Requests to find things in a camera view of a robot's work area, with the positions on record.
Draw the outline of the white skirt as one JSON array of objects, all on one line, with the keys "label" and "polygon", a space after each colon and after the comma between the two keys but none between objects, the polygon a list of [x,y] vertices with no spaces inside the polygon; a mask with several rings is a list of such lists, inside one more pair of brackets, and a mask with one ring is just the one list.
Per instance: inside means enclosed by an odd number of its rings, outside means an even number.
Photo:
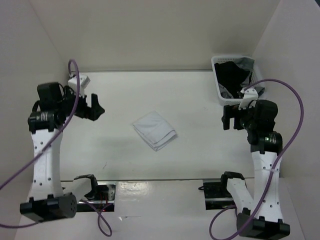
[{"label": "white skirt", "polygon": [[155,152],[178,137],[176,130],[156,111],[139,118],[132,126]]}]

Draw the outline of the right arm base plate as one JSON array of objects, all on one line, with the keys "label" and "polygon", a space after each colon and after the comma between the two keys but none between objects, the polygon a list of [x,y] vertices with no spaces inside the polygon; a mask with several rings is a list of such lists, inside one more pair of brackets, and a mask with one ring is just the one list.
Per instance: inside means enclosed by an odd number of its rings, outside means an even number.
[{"label": "right arm base plate", "polygon": [[203,180],[198,190],[204,194],[206,210],[222,210],[234,205],[230,193],[222,188],[220,180]]}]

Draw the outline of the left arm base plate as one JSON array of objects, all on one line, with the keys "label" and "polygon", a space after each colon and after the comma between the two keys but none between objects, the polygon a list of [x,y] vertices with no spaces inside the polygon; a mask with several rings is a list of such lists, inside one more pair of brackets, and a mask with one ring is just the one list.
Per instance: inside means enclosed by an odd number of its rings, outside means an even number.
[{"label": "left arm base plate", "polygon": [[92,204],[97,210],[114,212],[116,198],[115,181],[98,181],[94,195],[85,197],[84,200]]}]

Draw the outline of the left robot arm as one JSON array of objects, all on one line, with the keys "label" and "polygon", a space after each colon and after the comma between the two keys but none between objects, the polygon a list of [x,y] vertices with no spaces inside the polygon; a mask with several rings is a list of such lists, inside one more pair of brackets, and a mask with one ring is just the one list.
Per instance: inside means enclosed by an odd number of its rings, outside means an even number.
[{"label": "left robot arm", "polygon": [[92,174],[74,178],[70,187],[63,188],[60,176],[60,151],[63,132],[60,128],[74,115],[91,121],[97,120],[105,110],[98,96],[91,94],[91,105],[86,96],[76,96],[69,86],[49,82],[37,86],[39,99],[27,120],[37,158],[33,167],[33,183],[28,202],[20,204],[20,213],[36,223],[73,218],[78,202],[98,197],[100,188]]}]

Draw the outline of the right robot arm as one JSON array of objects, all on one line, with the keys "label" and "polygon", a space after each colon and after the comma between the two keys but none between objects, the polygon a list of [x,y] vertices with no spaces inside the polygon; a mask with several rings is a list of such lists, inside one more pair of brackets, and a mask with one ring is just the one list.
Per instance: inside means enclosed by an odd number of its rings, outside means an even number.
[{"label": "right robot arm", "polygon": [[280,240],[290,235],[280,206],[279,170],[283,138],[274,131],[278,106],[269,100],[251,100],[241,108],[226,105],[221,118],[224,130],[234,120],[235,130],[246,130],[254,166],[254,194],[241,173],[226,171],[221,176],[219,192],[231,196],[236,213],[236,228],[241,237]]}]

